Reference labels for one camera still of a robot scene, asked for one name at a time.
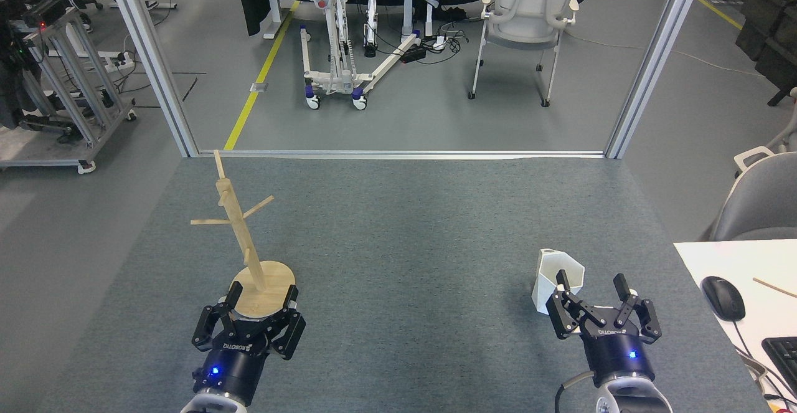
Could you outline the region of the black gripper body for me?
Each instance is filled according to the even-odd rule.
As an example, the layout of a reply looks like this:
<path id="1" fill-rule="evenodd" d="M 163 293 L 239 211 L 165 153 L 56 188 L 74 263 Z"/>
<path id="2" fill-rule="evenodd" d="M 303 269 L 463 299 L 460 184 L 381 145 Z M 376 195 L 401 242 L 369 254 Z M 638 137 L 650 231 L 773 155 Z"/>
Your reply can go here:
<path id="1" fill-rule="evenodd" d="M 250 406 L 270 354 L 270 320 L 234 320 L 237 338 L 212 336 L 212 348 L 192 373 L 193 406 Z"/>
<path id="2" fill-rule="evenodd" d="M 582 328 L 582 341 L 595 386 L 625 376 L 655 380 L 637 326 L 627 324 L 618 329 L 589 324 Z"/>

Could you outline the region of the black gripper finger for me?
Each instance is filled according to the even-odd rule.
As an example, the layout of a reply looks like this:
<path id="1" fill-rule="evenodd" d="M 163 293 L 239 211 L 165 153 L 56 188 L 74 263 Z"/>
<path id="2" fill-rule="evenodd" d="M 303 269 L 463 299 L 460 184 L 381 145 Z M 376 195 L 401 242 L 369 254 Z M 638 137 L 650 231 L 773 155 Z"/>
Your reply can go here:
<path id="1" fill-rule="evenodd" d="M 605 317 L 595 306 L 587 305 L 570 289 L 567 273 L 560 269 L 556 273 L 556 289 L 546 302 L 547 313 L 558 339 L 566 339 L 572 334 L 587 331 L 587 323 L 598 328 L 608 325 Z"/>
<path id="2" fill-rule="evenodd" d="M 268 344 L 284 360 L 290 360 L 295 353 L 306 321 L 296 308 L 299 290 L 296 285 L 288 286 L 282 309 L 268 317 Z"/>
<path id="3" fill-rule="evenodd" d="M 207 305 L 203 308 L 192 337 L 192 344 L 199 351 L 211 350 L 212 333 L 219 319 L 222 320 L 223 324 L 222 337 L 237 338 L 237 329 L 231 317 L 231 312 L 236 307 L 242 292 L 242 284 L 240 282 L 232 282 L 224 300 L 220 300 L 216 305 Z"/>
<path id="4" fill-rule="evenodd" d="M 629 323 L 630 314 L 636 313 L 639 319 L 639 333 L 643 336 L 641 341 L 646 344 L 655 343 L 661 337 L 661 327 L 652 300 L 641 298 L 634 289 L 631 289 L 623 273 L 617 273 L 613 282 L 621 300 L 618 308 L 620 312 L 614 320 L 615 327 L 621 329 L 624 327 L 629 331 L 630 326 L 626 324 Z"/>

